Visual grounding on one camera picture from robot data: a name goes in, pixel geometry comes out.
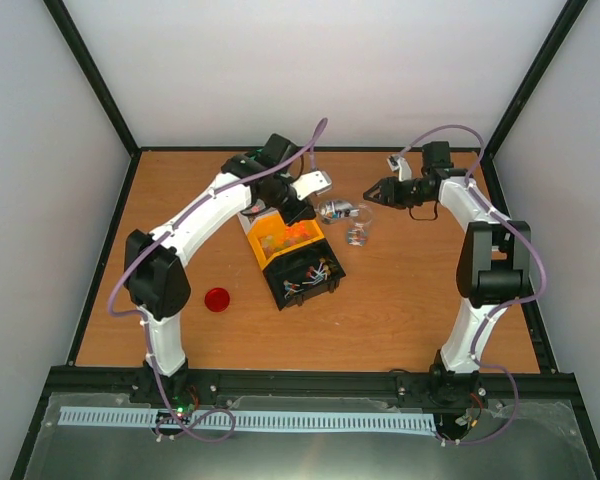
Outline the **clear plastic jar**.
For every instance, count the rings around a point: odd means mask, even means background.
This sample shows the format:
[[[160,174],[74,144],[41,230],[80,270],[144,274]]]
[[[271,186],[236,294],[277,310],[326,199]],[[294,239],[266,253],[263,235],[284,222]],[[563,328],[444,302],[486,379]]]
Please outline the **clear plastic jar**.
[[[363,247],[368,243],[373,223],[373,211],[365,203],[359,203],[349,214],[345,239],[350,246]]]

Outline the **silver metal scoop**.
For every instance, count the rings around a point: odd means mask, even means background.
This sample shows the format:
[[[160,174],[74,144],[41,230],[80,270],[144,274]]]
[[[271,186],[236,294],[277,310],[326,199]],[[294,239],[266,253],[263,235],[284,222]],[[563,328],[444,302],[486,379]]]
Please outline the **silver metal scoop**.
[[[343,199],[325,200],[317,207],[317,214],[320,220],[330,225],[345,218],[355,218],[359,216],[360,209],[351,202]]]

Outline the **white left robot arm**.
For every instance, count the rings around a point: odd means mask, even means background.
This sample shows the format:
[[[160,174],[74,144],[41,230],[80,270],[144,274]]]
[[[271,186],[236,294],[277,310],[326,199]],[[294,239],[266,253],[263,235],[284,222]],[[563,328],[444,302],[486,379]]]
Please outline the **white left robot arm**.
[[[169,221],[148,233],[133,231],[125,245],[122,286],[129,292],[147,338],[146,363],[157,373],[152,388],[166,402],[181,400],[188,378],[180,314],[191,287],[186,267],[199,248],[228,220],[261,202],[286,225],[315,217],[309,197],[332,186],[314,168],[298,178],[287,173],[309,146],[265,149],[228,159],[208,187]]]

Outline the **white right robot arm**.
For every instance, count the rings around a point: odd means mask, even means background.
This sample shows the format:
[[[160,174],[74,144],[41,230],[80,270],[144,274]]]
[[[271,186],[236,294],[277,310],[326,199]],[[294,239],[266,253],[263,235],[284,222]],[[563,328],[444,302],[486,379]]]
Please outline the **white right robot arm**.
[[[374,184],[364,199],[406,211],[431,202],[448,210],[464,232],[456,269],[460,309],[429,373],[430,397],[449,404],[477,390],[483,351],[496,323],[528,292],[530,227],[496,209],[472,173],[455,167],[444,141],[423,146],[418,177],[401,154],[390,155],[388,165],[392,176]]]

